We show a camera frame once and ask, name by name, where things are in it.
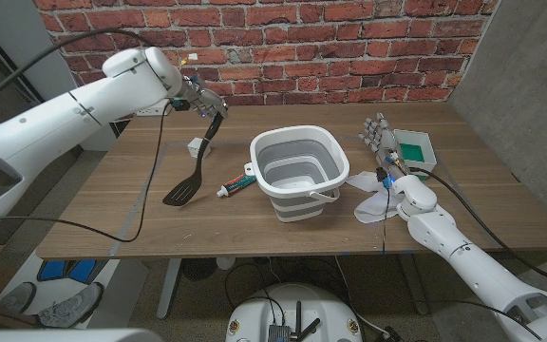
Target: black spatula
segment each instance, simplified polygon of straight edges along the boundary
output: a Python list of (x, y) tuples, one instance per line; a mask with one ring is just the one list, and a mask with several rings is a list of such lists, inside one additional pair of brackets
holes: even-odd
[(204, 135), (204, 139), (201, 141), (198, 151), (198, 161), (196, 161), (196, 171), (189, 176), (186, 180), (182, 181), (172, 191), (163, 198), (162, 202), (168, 205), (182, 206), (186, 204), (201, 187), (201, 159), (204, 157), (204, 151), (206, 146), (210, 143), (210, 140), (214, 138), (215, 134), (223, 122), (223, 117), (220, 114), (216, 114), (213, 121), (208, 127), (208, 131)]

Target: robotic arm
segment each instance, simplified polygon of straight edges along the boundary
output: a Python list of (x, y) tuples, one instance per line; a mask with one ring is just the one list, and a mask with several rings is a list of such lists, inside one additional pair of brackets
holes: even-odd
[(121, 51), (103, 72), (99, 81), (0, 123), (0, 216), (48, 164), (113, 120), (175, 97), (202, 117), (228, 116), (215, 92), (182, 76), (156, 47)]
[[(462, 234), (453, 217), (438, 205), (436, 194), (405, 167), (400, 146), (381, 113), (377, 122), (367, 119), (365, 127), (368, 137), (360, 138), (393, 181), (390, 192), (405, 194), (397, 210), (408, 222), (410, 235), (446, 260), (485, 305), (513, 316), (547, 342), (547, 292), (519, 280)], [(538, 341), (512, 319), (494, 316), (513, 341)]]

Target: shoe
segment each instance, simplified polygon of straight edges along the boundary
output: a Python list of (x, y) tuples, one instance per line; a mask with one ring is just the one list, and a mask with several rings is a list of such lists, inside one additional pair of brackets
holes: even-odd
[(17, 314), (23, 313), (35, 297), (37, 287), (31, 282), (24, 282), (0, 301), (0, 306)]
[(104, 286), (93, 282), (73, 297), (43, 309), (37, 314), (37, 319), (45, 327), (71, 328), (85, 322), (94, 313), (103, 292)]

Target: white bucket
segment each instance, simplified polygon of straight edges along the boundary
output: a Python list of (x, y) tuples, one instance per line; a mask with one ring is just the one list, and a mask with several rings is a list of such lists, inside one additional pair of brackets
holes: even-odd
[(270, 196), (283, 222), (308, 219), (336, 201), (349, 174), (346, 154), (326, 129), (284, 127), (259, 134), (251, 143), (256, 181)]

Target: brick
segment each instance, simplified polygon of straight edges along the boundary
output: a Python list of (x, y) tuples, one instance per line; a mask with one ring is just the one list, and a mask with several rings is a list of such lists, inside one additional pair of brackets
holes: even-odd
[(400, 16), (400, 9), (403, 7), (402, 0), (377, 0), (375, 2), (375, 18)]
[(255, 63), (283, 62), (294, 60), (293, 46), (253, 48)]
[(223, 25), (243, 27), (245, 24), (244, 9), (223, 9)]
[(189, 34), (189, 41), (191, 42), (192, 47), (209, 47), (211, 44), (210, 41), (210, 32), (206, 29), (188, 29), (187, 33)]
[(280, 79), (284, 77), (283, 66), (264, 66), (263, 77), (267, 79)]
[(113, 45), (113, 40), (111, 39), (111, 37), (105, 34), (87, 37), (65, 46), (66, 52), (109, 51), (112, 49), (115, 49), (115, 46)]
[(84, 82), (84, 84), (87, 85), (92, 82), (103, 79), (105, 76), (101, 71), (91, 71), (91, 72), (81, 73), (80, 77), (82, 78), (82, 81)]
[(324, 76), (327, 72), (325, 63), (304, 63), (284, 66), (288, 77)]
[(144, 18), (150, 28), (168, 28), (170, 26), (168, 11), (165, 9), (146, 9)]
[(420, 86), (423, 78), (421, 73), (391, 73), (381, 79), (380, 86)]
[(349, 66), (351, 75), (378, 75), (389, 73), (396, 67), (396, 61), (352, 61)]
[(446, 76), (446, 86), (457, 86), (463, 78), (463, 74), (460, 72), (449, 73)]
[(225, 96), (227, 105), (264, 105), (263, 95)]
[(337, 30), (337, 40), (358, 39), (358, 34), (360, 34), (360, 24), (340, 25)]
[(343, 89), (355, 89), (359, 88), (362, 83), (362, 77), (360, 76), (346, 76), (346, 77), (321, 77), (320, 78), (320, 90), (343, 90)]
[(73, 10), (89, 9), (90, 0), (33, 0), (39, 10)]
[(63, 28), (60, 24), (58, 24), (58, 20), (56, 20), (54, 16), (45, 13), (39, 13), (39, 15), (42, 17), (42, 21), (44, 22), (47, 30), (52, 32), (63, 31)]
[(434, 71), (425, 74), (424, 86), (440, 86), (444, 83), (446, 72)]
[(327, 93), (327, 104), (341, 104), (346, 100), (345, 91)]
[(327, 5), (324, 9), (324, 20), (345, 21), (367, 19), (372, 15), (375, 5), (372, 2), (347, 2)]
[(248, 25), (296, 23), (296, 6), (248, 7)]
[(256, 0), (210, 0), (213, 5), (252, 5)]
[(405, 13), (408, 16), (450, 15), (458, 0), (406, 0)]
[(386, 57), (388, 50), (389, 42), (373, 41), (367, 46), (367, 54), (372, 57)]
[(409, 101), (444, 100), (449, 92), (449, 89), (443, 89), (438, 87), (414, 88), (408, 90), (408, 95), (406, 95), (406, 99)]
[(349, 73), (349, 62), (330, 62), (329, 76), (345, 76)]
[(360, 87), (377, 87), (383, 78), (384, 75), (364, 76)]
[(332, 43), (320, 46), (322, 58), (353, 58), (364, 56), (365, 43)]
[(459, 71), (463, 58), (423, 58), (419, 61), (419, 71)]
[(417, 58), (405, 58), (398, 60), (395, 72), (414, 72), (417, 69), (417, 63), (419, 60)]
[(493, 14), (493, 10), (495, 10), (495, 6), (499, 0), (484, 0), (484, 4), (482, 5), (481, 14), (484, 15), (491, 15)]
[(314, 91), (318, 88), (317, 77), (301, 77), (297, 80), (297, 90)]
[(120, 0), (92, 0), (94, 6), (117, 6)]
[(178, 26), (220, 26), (218, 9), (173, 9), (170, 19)]
[(413, 38), (429, 37), (434, 22), (431, 20), (413, 20), (410, 23), (408, 36)]
[(286, 105), (319, 105), (324, 103), (324, 93), (284, 94)]
[(436, 45), (436, 54), (453, 54), (457, 52), (457, 48), (462, 41), (459, 39), (443, 39)]
[(379, 22), (364, 24), (362, 26), (362, 38), (399, 38), (406, 37), (408, 21)]
[(484, 20), (451, 20), (436, 24), (434, 37), (470, 37), (481, 33)]
[(459, 54), (472, 54), (476, 50), (478, 45), (478, 39), (464, 39), (460, 45), (460, 50), (457, 52)]
[(257, 93), (291, 91), (295, 89), (295, 80), (260, 81), (255, 83), (255, 92)]
[(227, 59), (232, 64), (251, 63), (253, 54), (249, 48), (229, 49), (227, 50)]
[(221, 80), (252, 80), (261, 77), (258, 66), (222, 67), (219, 70)]
[[(196, 60), (189, 59), (190, 53), (196, 53)], [(197, 50), (185, 50), (180, 53), (180, 58), (185, 60), (187, 65), (225, 64), (227, 55), (225, 50), (214, 48), (202, 48)]]
[(214, 32), (218, 46), (251, 46), (263, 44), (263, 32), (260, 29), (218, 29)]
[(474, 15), (479, 12), (482, 6), (482, 0), (460, 0), (460, 4), (455, 8), (455, 14)]
[(283, 105), (283, 104), (284, 104), (284, 95), (282, 94), (265, 95), (265, 105)]
[(432, 40), (392, 42), (389, 56), (429, 55), (434, 52), (436, 42)]
[(254, 94), (252, 82), (234, 82), (234, 94)]
[(142, 12), (136, 9), (94, 11), (86, 15), (95, 29), (144, 28)]
[(381, 101), (384, 96), (383, 89), (359, 89), (348, 92), (348, 102), (372, 102)]
[(317, 46), (298, 46), (296, 47), (296, 56), (299, 61), (311, 61), (315, 58), (315, 54), (318, 52)]
[(220, 96), (231, 95), (232, 84), (231, 83), (222, 83), (222, 82), (208, 82), (208, 87)]
[(104, 54), (87, 54), (84, 56), (87, 62), (92, 68), (100, 69), (103, 68), (104, 61), (107, 60), (107, 56)]
[(291, 27), (289, 28), (289, 42), (324, 42), (333, 40), (335, 33), (334, 26)]
[(187, 36), (183, 31), (176, 30), (148, 30), (141, 32), (141, 36), (151, 41), (159, 48), (181, 48), (187, 42)]
[(407, 88), (391, 87), (384, 92), (384, 100), (386, 101), (402, 101), (405, 99)]
[(266, 44), (286, 43), (288, 32), (282, 28), (265, 28)]
[(197, 75), (206, 81), (218, 81), (218, 69), (216, 67), (200, 67)]
[(299, 15), (303, 23), (317, 23), (321, 20), (324, 7), (321, 5), (301, 5)]
[(87, 62), (82, 56), (65, 56), (65, 61), (72, 71), (90, 70), (90, 66), (88, 66)]
[(59, 14), (58, 19), (63, 23), (63, 27), (69, 31), (81, 32), (90, 30), (90, 25), (87, 23), (83, 13)]

